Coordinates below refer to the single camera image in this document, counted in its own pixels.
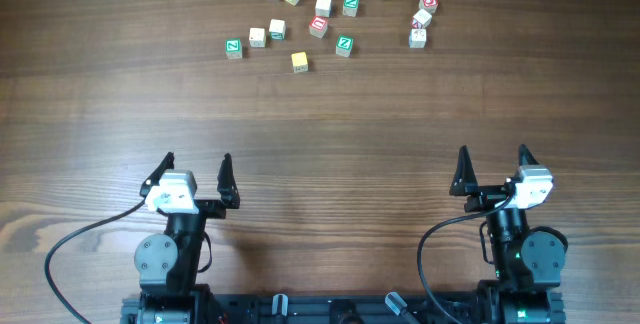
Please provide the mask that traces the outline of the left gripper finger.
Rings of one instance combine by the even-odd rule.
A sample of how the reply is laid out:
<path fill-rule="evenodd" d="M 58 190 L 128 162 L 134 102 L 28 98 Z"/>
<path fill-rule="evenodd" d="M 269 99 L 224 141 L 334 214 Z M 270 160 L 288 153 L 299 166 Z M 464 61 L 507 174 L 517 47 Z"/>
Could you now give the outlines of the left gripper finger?
<path fill-rule="evenodd" d="M 240 207 L 240 194 L 233 173 L 232 156 L 229 153 L 224 155 L 217 180 L 217 192 L 220 194 L 220 201 L 228 209 L 238 209 Z"/>
<path fill-rule="evenodd" d="M 143 181 L 140 187 L 139 195 L 146 197 L 153 186 L 157 186 L 162 175 L 169 169 L 174 168 L 175 155 L 173 152 L 168 152 L 162 159 L 156 169 Z"/>

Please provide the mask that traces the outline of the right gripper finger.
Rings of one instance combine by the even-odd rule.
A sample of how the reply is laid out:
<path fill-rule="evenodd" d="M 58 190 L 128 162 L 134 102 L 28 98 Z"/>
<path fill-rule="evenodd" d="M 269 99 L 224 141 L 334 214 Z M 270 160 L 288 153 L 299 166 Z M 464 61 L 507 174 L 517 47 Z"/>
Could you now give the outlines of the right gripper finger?
<path fill-rule="evenodd" d="M 450 196 L 469 196 L 478 193 L 478 182 L 466 145 L 459 149 L 456 172 L 449 189 Z"/>
<path fill-rule="evenodd" d="M 525 144 L 521 144 L 518 148 L 518 163 L 520 166 L 538 165 L 539 162 L 532 155 Z"/>

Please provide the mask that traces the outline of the white block dotted face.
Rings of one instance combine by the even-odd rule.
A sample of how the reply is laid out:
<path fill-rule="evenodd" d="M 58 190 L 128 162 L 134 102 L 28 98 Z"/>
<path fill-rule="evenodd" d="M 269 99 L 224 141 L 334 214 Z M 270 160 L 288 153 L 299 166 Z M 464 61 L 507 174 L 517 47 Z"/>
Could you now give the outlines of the white block dotted face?
<path fill-rule="evenodd" d="M 249 31 L 249 44 L 254 48 L 266 46 L 266 31 L 264 28 L 251 28 Z"/>

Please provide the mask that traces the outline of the white block green side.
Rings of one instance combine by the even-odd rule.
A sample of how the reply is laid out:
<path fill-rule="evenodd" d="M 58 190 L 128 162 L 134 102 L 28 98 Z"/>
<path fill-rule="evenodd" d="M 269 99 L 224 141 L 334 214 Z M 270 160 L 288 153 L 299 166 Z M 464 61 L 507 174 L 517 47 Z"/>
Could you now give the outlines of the white block green side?
<path fill-rule="evenodd" d="M 272 40 L 284 40 L 286 35 L 286 22 L 272 19 L 269 25 L 269 35 Z"/>

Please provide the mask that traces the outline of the green N block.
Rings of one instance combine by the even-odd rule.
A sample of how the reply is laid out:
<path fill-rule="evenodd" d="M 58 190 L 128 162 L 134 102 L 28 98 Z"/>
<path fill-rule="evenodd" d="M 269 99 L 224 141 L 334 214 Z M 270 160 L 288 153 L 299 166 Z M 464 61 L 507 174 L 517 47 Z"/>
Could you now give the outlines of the green N block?
<path fill-rule="evenodd" d="M 360 0 L 344 0 L 342 14 L 348 17 L 356 17 Z"/>

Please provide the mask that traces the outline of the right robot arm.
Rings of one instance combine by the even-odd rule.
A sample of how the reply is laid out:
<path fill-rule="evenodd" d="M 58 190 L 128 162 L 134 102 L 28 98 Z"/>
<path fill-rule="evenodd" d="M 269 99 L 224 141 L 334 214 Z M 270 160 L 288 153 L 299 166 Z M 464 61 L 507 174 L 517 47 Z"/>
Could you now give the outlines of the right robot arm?
<path fill-rule="evenodd" d="M 567 238 L 559 231 L 532 228 L 526 213 L 544 203 L 554 178 L 538 163 L 525 145 L 518 150 L 519 166 L 501 185 L 477 182 L 468 149 L 459 150 L 449 194 L 464 196 L 467 213 L 485 219 L 480 239 L 489 242 L 496 278 L 478 283 L 477 320 L 480 323 L 558 324 L 566 321 L 561 271 L 568 250 Z"/>

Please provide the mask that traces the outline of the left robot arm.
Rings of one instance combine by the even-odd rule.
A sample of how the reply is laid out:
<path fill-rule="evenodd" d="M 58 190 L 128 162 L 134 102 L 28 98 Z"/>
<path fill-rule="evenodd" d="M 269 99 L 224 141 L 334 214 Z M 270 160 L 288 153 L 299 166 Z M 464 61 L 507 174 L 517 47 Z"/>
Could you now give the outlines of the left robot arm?
<path fill-rule="evenodd" d="M 224 219 L 240 207 L 232 157 L 225 154 L 217 176 L 218 199 L 197 199 L 197 183 L 189 170 L 174 168 L 166 154 L 140 188 L 143 203 L 167 219 L 163 233 L 143 239 L 134 254 L 140 296 L 122 303 L 122 323 L 226 323 L 228 316 L 207 284 L 198 284 L 203 244 L 209 219 Z"/>

